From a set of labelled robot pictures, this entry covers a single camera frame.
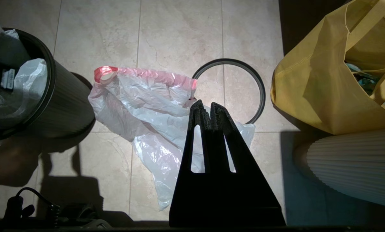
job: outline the yellow bag handle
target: yellow bag handle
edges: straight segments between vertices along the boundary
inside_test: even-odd
[[[385,16],[385,0],[379,0],[350,33],[346,51],[357,44]]]

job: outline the plastic bag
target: plastic bag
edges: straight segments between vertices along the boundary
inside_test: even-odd
[[[0,89],[0,129],[18,124],[32,113],[44,94],[47,77],[44,59],[29,60],[19,68],[13,92]]]
[[[172,200],[197,80],[171,72],[104,66],[95,70],[89,102],[95,117],[132,142],[154,176],[160,210]],[[254,125],[236,123],[250,146]],[[231,157],[230,168],[234,171]],[[199,126],[194,131],[191,170],[204,172]]]

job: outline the beige floor tile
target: beige floor tile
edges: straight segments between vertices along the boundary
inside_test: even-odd
[[[140,0],[63,1],[55,59],[94,82],[100,66],[135,67]]]
[[[124,138],[91,132],[77,147],[50,156],[51,162],[41,158],[37,184],[48,199],[129,212],[132,146]]]
[[[250,151],[281,205],[285,217],[280,133],[255,133]]]
[[[224,0],[222,25],[224,57],[251,65],[266,89],[266,105],[255,123],[256,131],[297,130],[272,107],[269,94],[274,68],[283,58],[278,1]],[[258,108],[260,94],[251,76],[238,69],[224,68],[225,105],[234,120],[247,122]]]
[[[0,25],[39,38],[54,53],[61,0],[0,0]]]
[[[138,67],[192,77],[203,64],[222,57],[220,0],[143,0]],[[224,104],[222,67],[205,72],[195,97]]]
[[[134,221],[168,221],[169,208],[159,211],[153,175],[133,152],[129,216]]]
[[[29,182],[24,187],[35,188],[37,173],[38,171],[35,170],[35,172],[32,174],[32,177],[29,179]],[[21,188],[23,187],[9,187],[0,185],[0,218],[3,218],[5,215],[8,199],[14,197]],[[32,192],[23,191],[20,196],[23,197],[23,207],[27,207],[28,205],[34,203],[35,195]]]

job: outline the trash can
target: trash can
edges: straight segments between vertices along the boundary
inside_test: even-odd
[[[16,31],[32,59],[45,59],[48,77],[44,94],[32,113],[19,124],[0,129],[0,140],[14,134],[67,138],[92,126],[95,115],[88,101],[91,84],[84,78],[77,78],[54,60],[49,49],[38,38],[24,31]]]

